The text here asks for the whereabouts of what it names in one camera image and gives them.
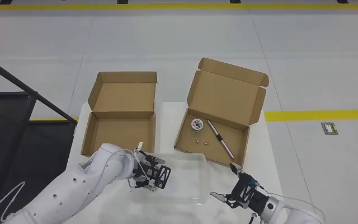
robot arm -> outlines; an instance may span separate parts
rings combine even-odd
[[[141,151],[142,143],[133,155],[113,144],[102,144],[87,161],[74,170],[65,170],[34,200],[5,223],[63,223],[89,205],[114,180],[133,178],[137,186],[150,190],[164,188],[171,169],[156,157]]]
[[[323,224],[323,221],[313,212],[297,209],[282,200],[267,196],[257,190],[264,188],[252,176],[242,171],[242,168],[234,163],[230,164],[231,170],[239,177],[231,194],[218,194],[211,192],[210,195],[226,203],[231,208],[242,207],[253,210],[253,218],[260,216],[261,223],[276,224],[279,215],[284,208],[290,210],[285,224]]]

open cardboard box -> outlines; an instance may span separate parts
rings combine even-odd
[[[81,154],[90,156],[103,143],[132,150],[143,142],[144,152],[154,152],[156,72],[100,72],[88,104]]]
[[[262,72],[203,58],[196,71],[187,97],[186,110],[174,148],[189,153],[203,153],[207,160],[228,166],[235,162],[243,166],[249,126],[257,123],[269,85]],[[194,132],[191,121],[204,122],[201,131]],[[216,138],[210,120],[234,155],[232,160]]]

table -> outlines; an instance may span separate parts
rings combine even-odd
[[[155,152],[174,153],[174,142],[182,122],[186,102],[156,102],[154,111],[157,115]],[[91,108],[83,104],[67,169],[75,167],[86,157],[81,155],[84,134]],[[230,193],[237,182],[237,177],[229,168],[208,162],[210,173],[210,190],[218,193]],[[251,126],[244,171],[251,174],[269,192],[282,194],[279,176],[265,116],[261,112],[258,123]],[[231,209],[226,204],[209,196],[203,205],[155,204],[145,206],[132,204],[129,198],[127,181],[115,181],[108,185],[90,205],[66,223],[242,223],[247,224],[251,218],[250,209]],[[278,223],[283,223],[283,213]]]

gray floor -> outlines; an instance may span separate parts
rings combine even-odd
[[[202,57],[267,73],[265,111],[356,109],[357,19],[318,10],[1,12],[0,66],[72,116],[99,71],[157,71],[156,100],[185,101]],[[0,78],[1,91],[14,89]],[[36,105],[32,117],[57,115]],[[357,121],[333,121],[338,136],[320,122],[268,123],[282,190],[322,208],[327,223],[355,223]]]

yellow floor line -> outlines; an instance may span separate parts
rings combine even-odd
[[[154,3],[154,4],[59,4],[1,5],[0,10],[167,10],[167,9],[290,9],[290,10],[358,10],[358,4],[230,4],[230,3]]]
[[[66,118],[31,118],[30,121],[44,121],[44,120],[66,120]]]
[[[265,118],[267,122],[358,119],[358,110],[268,111]]]

